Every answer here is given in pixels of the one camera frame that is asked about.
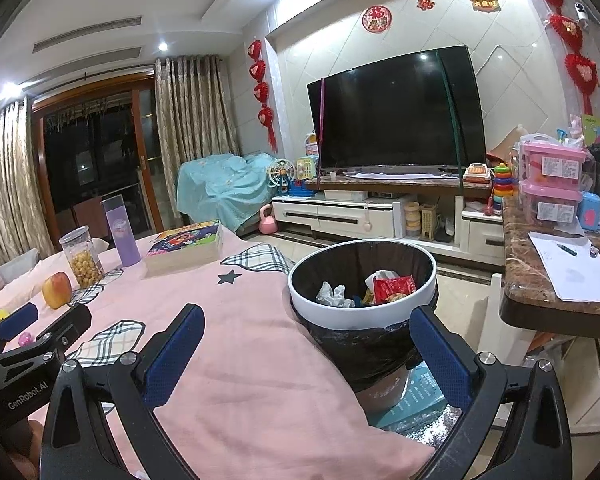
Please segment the left hand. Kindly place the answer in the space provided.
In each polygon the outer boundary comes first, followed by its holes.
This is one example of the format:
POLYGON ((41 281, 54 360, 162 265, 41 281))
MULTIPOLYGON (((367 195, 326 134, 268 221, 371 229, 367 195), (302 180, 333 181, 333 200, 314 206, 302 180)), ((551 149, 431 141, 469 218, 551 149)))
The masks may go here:
POLYGON ((0 479, 40 478, 42 432, 33 419, 0 429, 0 479))

